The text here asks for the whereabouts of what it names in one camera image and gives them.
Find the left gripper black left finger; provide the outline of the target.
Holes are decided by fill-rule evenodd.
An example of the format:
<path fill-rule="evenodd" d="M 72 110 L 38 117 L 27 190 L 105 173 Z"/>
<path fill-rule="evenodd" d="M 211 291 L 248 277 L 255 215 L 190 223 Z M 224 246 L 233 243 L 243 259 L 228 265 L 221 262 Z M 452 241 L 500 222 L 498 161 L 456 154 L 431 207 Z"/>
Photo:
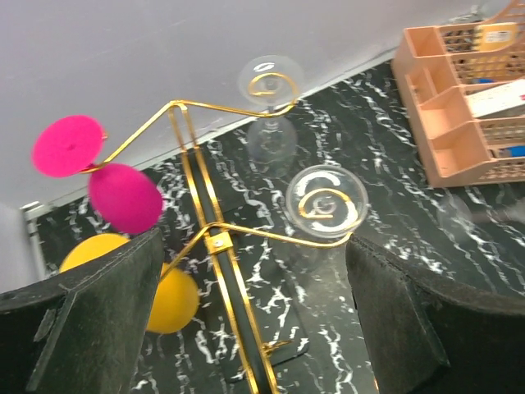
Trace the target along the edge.
<path fill-rule="evenodd" d="M 1 295 L 3 393 L 127 393 L 162 271 L 154 228 Z"/>

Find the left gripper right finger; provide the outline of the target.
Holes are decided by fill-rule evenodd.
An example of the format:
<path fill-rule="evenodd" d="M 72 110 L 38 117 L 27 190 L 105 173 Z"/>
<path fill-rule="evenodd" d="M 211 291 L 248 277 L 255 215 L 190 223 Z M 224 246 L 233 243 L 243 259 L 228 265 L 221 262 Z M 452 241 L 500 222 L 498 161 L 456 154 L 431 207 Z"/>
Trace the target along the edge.
<path fill-rule="evenodd" d="M 524 300 L 479 290 L 353 235 L 349 284 L 381 393 L 522 393 Z"/>

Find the orange plastic wine glass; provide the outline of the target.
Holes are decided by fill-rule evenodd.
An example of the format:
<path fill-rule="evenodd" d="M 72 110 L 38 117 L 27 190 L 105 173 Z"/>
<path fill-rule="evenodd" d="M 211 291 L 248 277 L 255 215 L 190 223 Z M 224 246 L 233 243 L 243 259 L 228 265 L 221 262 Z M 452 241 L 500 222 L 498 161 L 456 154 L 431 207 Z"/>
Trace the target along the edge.
<path fill-rule="evenodd" d="M 80 242 L 62 261 L 59 272 L 101 257 L 129 241 L 116 233 L 91 236 Z M 184 328 L 199 308 L 199 288 L 188 274 L 173 268 L 160 281 L 149 316 L 147 331 L 171 334 Z"/>

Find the pink plastic wine glass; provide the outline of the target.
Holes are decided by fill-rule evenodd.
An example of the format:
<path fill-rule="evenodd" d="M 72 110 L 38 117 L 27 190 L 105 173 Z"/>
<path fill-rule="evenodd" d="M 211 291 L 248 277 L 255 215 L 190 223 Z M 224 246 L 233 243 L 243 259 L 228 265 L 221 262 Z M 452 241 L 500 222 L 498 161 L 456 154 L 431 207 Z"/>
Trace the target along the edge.
<path fill-rule="evenodd" d="M 156 184 L 141 171 L 115 159 L 144 131 L 144 127 L 139 128 L 107 159 L 96 164 L 94 159 L 107 138 L 103 126 L 85 115 L 63 117 L 40 134 L 32 149 L 32 163 L 50 177 L 87 174 L 93 208 L 118 231 L 139 234 L 157 224 L 163 198 Z"/>

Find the tall clear flute glass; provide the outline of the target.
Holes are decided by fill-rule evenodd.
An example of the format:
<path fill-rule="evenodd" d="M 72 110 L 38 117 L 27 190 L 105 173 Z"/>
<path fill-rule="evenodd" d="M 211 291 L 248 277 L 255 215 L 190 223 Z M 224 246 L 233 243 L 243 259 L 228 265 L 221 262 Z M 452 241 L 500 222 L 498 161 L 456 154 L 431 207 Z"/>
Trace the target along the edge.
<path fill-rule="evenodd" d="M 338 246 L 317 248 L 288 244 L 283 247 L 286 262 L 310 273 L 319 265 L 339 258 L 350 235 L 368 214 L 368 193 L 351 171 L 329 164 L 318 164 L 299 171 L 290 181 L 285 207 L 294 237 L 316 243 L 339 242 Z"/>

